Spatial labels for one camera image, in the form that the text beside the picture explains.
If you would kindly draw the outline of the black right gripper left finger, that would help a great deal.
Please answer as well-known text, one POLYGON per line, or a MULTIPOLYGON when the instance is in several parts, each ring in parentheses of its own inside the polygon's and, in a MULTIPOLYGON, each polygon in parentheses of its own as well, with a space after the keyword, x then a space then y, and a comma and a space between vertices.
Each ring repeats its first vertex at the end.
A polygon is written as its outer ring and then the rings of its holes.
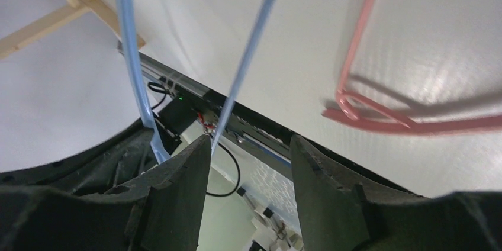
POLYGON ((2 250, 196 250, 211 161, 198 137, 175 157, 103 194, 1 188, 2 250))

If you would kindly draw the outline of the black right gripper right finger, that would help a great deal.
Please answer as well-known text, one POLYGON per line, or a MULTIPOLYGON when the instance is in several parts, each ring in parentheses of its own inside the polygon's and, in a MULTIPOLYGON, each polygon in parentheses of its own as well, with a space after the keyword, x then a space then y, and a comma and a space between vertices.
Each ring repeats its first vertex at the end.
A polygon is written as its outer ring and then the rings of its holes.
POLYGON ((368 179, 294 136, 297 213, 307 250, 500 250, 501 193, 426 198, 368 179))

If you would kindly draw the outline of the blue plastic hanger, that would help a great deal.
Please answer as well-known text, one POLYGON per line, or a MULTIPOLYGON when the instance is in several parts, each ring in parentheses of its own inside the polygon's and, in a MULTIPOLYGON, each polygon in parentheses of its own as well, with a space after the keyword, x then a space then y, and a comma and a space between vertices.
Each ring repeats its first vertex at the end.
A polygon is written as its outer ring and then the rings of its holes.
MULTIPOLYGON (((134 20, 133 0, 115 0, 118 8, 118 20, 120 27, 120 37, 123 55, 127 64, 128 75, 136 98, 141 121, 146 128, 151 128, 154 132, 150 141, 150 146, 154 152, 155 158, 159 164, 171 158, 171 155, 166 151, 160 139, 160 133, 155 123, 154 114, 150 106, 149 99, 146 94, 146 87, 143 84, 143 75, 140 66, 139 49, 137 46, 137 31, 134 20)), ((275 0, 263 0, 261 8, 256 17, 250 37, 247 41, 246 48, 234 81, 230 88, 229 95, 224 103, 221 111, 217 130, 211 143, 211 153, 214 154, 219 144, 219 139, 223 135, 223 131, 229 121, 230 114, 236 103, 236 98, 240 91, 241 85, 247 74, 256 48, 260 42, 261 35, 265 29, 266 22, 272 11, 275 0)))

